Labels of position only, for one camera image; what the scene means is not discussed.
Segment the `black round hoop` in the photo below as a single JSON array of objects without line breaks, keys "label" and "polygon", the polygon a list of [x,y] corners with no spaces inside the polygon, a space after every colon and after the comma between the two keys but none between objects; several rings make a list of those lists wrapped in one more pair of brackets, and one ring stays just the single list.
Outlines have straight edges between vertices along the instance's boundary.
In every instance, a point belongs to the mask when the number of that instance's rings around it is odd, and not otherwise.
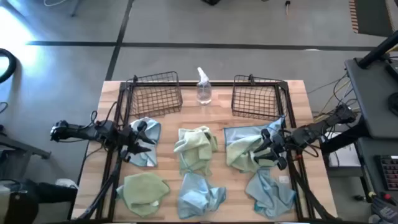
[{"label": "black round hoop", "polygon": [[10,78],[16,70],[17,67],[17,59],[16,57],[8,50],[0,48],[0,55],[5,56],[8,61],[9,65],[4,71],[2,75],[0,75],[0,84],[5,82],[8,78]]}]

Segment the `dark floor mat orange edge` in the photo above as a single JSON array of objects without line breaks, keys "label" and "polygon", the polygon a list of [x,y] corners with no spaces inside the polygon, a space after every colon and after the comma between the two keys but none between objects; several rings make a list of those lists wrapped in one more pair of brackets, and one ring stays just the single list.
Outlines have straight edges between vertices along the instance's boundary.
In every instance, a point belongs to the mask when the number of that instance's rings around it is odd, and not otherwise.
[{"label": "dark floor mat orange edge", "polygon": [[389,37],[395,31],[386,0],[349,0],[349,13],[356,34]]}]

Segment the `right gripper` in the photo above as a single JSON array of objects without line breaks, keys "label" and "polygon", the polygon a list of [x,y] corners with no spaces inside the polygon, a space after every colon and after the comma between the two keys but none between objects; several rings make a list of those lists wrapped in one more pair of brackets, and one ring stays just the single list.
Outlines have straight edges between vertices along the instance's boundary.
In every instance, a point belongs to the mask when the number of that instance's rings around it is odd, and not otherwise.
[{"label": "right gripper", "polygon": [[287,159],[281,155],[286,151],[283,130],[271,135],[267,129],[263,129],[261,135],[263,143],[254,150],[254,153],[263,155],[254,156],[254,161],[258,164],[274,164],[276,162],[278,168],[284,170],[287,167]]}]

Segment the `blue microfiber towel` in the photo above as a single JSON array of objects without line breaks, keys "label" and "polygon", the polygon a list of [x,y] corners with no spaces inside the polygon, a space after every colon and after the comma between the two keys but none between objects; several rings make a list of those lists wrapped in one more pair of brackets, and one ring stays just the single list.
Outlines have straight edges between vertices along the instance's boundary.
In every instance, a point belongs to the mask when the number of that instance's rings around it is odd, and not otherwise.
[{"label": "blue microfiber towel", "polygon": [[130,124],[130,127],[137,131],[138,124],[141,121],[145,121],[147,123],[147,128],[145,130],[145,135],[155,144],[149,144],[142,140],[138,140],[140,146],[146,147],[150,149],[149,152],[142,152],[139,154],[131,154],[130,156],[130,163],[136,166],[141,167],[155,167],[157,165],[157,156],[156,156],[156,147],[159,143],[160,133],[161,133],[161,124],[154,119],[144,117],[141,119],[137,119]]},{"label": "blue microfiber towel", "polygon": [[182,220],[215,212],[226,200],[226,187],[214,187],[204,176],[185,173],[177,198],[177,213]]},{"label": "blue microfiber towel", "polygon": [[264,142],[261,131],[266,129],[270,138],[282,127],[285,117],[260,126],[241,126],[224,129],[226,154],[230,159],[237,158],[250,151],[256,150]]},{"label": "blue microfiber towel", "polygon": [[296,191],[287,184],[276,182],[269,169],[257,170],[248,182],[245,193],[254,199],[254,211],[269,219],[290,211],[296,197]]}]

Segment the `white box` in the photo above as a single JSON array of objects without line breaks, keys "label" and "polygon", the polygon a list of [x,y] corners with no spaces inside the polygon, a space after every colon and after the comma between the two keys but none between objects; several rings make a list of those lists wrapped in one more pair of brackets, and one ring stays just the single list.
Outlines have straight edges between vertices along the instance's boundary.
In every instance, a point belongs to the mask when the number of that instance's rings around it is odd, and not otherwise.
[{"label": "white box", "polygon": [[354,143],[323,155],[328,167],[361,167],[361,162]]}]

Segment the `grey stand base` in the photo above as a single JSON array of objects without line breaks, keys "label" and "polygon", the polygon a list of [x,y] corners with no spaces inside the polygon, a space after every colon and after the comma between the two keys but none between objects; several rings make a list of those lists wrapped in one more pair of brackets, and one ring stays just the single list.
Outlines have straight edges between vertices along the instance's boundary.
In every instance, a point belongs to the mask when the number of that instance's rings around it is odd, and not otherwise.
[{"label": "grey stand base", "polygon": [[23,142],[19,142],[19,141],[16,141],[16,140],[13,140],[13,139],[7,137],[7,135],[4,133],[4,126],[1,124],[0,124],[0,146],[6,146],[11,149],[18,149],[18,150],[22,150],[24,152],[29,152],[31,154],[38,155],[43,159],[49,159],[50,155],[51,155],[50,152],[41,150],[34,146],[31,146],[31,145],[28,145]]}]

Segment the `green microfiber towel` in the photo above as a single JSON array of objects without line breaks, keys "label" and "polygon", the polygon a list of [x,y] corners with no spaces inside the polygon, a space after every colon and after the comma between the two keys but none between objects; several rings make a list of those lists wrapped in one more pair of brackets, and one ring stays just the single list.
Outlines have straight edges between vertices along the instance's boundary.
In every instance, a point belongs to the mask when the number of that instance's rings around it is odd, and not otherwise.
[{"label": "green microfiber towel", "polygon": [[178,155],[180,161],[180,175],[187,172],[201,172],[204,176],[212,175],[210,163],[217,149],[218,140],[209,127],[179,129],[174,153]]},{"label": "green microfiber towel", "polygon": [[128,210],[140,217],[148,217],[158,211],[170,187],[158,175],[143,172],[125,176],[116,192]]},{"label": "green microfiber towel", "polygon": [[241,172],[256,172],[262,167],[274,167],[274,164],[258,164],[254,161],[254,150],[263,143],[261,135],[252,135],[237,140],[232,140],[226,144],[226,164],[234,167]]}]

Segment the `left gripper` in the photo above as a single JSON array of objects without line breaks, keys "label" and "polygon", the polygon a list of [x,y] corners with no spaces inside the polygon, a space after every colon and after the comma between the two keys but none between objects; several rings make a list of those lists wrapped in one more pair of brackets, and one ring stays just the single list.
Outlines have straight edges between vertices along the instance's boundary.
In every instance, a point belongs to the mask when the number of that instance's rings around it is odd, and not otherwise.
[{"label": "left gripper", "polygon": [[117,145],[118,146],[126,146],[127,149],[123,152],[121,152],[121,159],[124,162],[129,162],[131,156],[129,154],[139,154],[143,152],[150,152],[151,149],[147,147],[142,147],[139,143],[138,140],[141,140],[143,142],[146,142],[148,144],[155,144],[154,141],[149,139],[146,134],[145,130],[147,127],[147,123],[145,121],[140,121],[137,130],[133,130],[130,126],[125,127],[122,131],[118,132],[118,138],[117,138]]}]

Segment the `clear plastic spray bottle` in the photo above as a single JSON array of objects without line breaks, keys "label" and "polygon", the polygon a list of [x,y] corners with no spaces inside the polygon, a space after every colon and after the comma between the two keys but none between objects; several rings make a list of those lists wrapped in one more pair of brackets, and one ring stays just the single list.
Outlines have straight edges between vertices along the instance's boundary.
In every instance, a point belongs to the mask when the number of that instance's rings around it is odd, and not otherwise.
[{"label": "clear plastic spray bottle", "polygon": [[197,101],[203,105],[211,102],[211,83],[201,67],[197,68],[200,81],[197,83]]}]

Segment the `black desk pole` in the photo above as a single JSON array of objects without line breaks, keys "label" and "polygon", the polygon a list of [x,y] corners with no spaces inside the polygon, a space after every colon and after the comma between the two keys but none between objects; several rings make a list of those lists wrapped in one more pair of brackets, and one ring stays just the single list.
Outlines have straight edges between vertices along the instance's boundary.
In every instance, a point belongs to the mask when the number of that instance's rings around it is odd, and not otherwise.
[{"label": "black desk pole", "polygon": [[390,37],[381,42],[377,47],[372,49],[364,58],[357,62],[358,66],[362,69],[367,68],[370,64],[380,59],[390,49],[398,44],[398,30],[395,31]]}]

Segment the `black keyboard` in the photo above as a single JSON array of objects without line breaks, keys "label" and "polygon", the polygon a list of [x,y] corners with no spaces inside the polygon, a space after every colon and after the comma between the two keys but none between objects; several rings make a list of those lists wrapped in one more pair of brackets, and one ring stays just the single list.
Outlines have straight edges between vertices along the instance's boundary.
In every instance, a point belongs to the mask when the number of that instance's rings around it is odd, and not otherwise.
[{"label": "black keyboard", "polygon": [[398,191],[398,156],[376,156],[376,162],[384,188],[388,191]]}]

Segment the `black round desk object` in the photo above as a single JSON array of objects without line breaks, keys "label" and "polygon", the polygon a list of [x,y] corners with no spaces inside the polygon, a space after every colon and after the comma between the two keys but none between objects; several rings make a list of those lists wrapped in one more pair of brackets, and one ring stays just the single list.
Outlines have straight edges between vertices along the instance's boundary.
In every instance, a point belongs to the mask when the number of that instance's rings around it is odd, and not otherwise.
[{"label": "black round desk object", "polygon": [[388,110],[398,117],[398,92],[391,94],[387,99]]}]

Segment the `person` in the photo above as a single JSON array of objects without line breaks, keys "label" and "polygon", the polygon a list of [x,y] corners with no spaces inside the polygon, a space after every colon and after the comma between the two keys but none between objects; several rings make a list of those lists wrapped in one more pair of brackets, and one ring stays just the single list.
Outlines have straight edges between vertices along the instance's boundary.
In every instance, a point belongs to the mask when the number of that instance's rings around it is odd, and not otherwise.
[{"label": "person", "polygon": [[0,224],[33,224],[41,203],[71,202],[76,194],[76,187],[0,179]]}]

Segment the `grey desk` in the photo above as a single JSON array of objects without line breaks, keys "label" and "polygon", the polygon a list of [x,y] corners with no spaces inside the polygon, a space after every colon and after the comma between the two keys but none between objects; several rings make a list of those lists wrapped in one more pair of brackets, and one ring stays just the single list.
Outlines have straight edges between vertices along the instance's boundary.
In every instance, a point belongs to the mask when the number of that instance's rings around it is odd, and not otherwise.
[{"label": "grey desk", "polygon": [[355,60],[347,60],[345,67],[370,135],[398,139],[398,116],[388,108],[388,97],[398,93],[398,82],[386,71],[386,62],[374,62],[362,69]]}]

